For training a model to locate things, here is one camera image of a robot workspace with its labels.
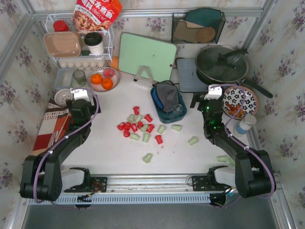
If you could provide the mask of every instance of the black lid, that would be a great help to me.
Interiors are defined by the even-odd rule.
[[[85,36],[85,44],[95,46],[102,42],[103,37],[98,32],[90,32]]]

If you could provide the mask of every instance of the white dish rack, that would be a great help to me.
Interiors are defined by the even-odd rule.
[[[53,24],[58,20],[65,21],[69,26],[69,31],[76,31],[76,28],[72,22],[73,13],[55,13],[49,14],[45,23],[45,28],[47,32],[54,32]],[[81,39],[84,44],[84,37],[87,33],[91,31],[79,31],[78,33],[81,35]],[[72,61],[72,60],[79,60],[79,61],[86,61],[86,60],[112,60],[112,49],[113,49],[113,38],[114,32],[112,26],[108,29],[108,31],[95,31],[98,32],[103,37],[103,46],[104,46],[104,53],[101,54],[89,54],[89,56],[77,56],[72,58],[54,58],[54,61]]]

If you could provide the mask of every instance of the red snack bag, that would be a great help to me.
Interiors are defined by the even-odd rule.
[[[108,30],[121,11],[119,0],[77,0],[72,20],[78,31]]]

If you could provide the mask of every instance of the white table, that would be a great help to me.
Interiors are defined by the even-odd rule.
[[[133,76],[120,73],[121,81],[113,90],[97,93],[102,113],[92,122],[91,133],[86,142],[75,149],[64,161],[64,168],[86,167],[91,174],[194,174],[206,173],[209,168],[222,165],[216,157],[225,152],[205,139],[203,135],[203,117],[201,112],[189,108],[193,94],[182,94],[187,107],[183,120],[174,123],[182,125],[180,132],[171,129],[172,124],[166,125],[162,134],[163,144],[158,145],[154,137],[161,123],[150,95],[152,85],[149,82],[133,81]],[[140,107],[140,114],[150,114],[155,129],[148,143],[142,142],[141,131],[139,141],[125,138],[117,125],[126,122],[133,107]],[[232,130],[238,121],[233,120],[228,126]],[[199,142],[193,146],[188,140],[193,136]],[[248,143],[246,136],[240,138]],[[142,161],[142,157],[152,153],[150,163]]]

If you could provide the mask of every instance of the blue plastic basket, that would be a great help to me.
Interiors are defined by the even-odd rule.
[[[186,115],[186,113],[187,113],[187,109],[186,109],[185,103],[184,103],[184,101],[183,101],[183,99],[182,99],[182,96],[181,96],[179,90],[177,90],[177,92],[178,92],[178,99],[179,99],[179,104],[183,107],[183,111],[182,111],[181,116],[179,116],[179,117],[177,117],[177,118],[172,118],[172,119],[170,119],[170,118],[167,117],[166,112],[164,112],[164,111],[158,106],[158,104],[156,103],[156,101],[154,100],[154,94],[156,94],[155,90],[156,90],[156,87],[153,87],[153,88],[151,89],[151,96],[152,96],[152,101],[153,101],[154,107],[155,107],[156,110],[157,110],[157,114],[158,114],[158,116],[159,116],[160,121],[161,121],[162,123],[164,123],[164,124],[169,124],[169,123],[174,123],[174,122],[178,122],[178,121],[182,120],[183,117],[184,117],[184,116]]]

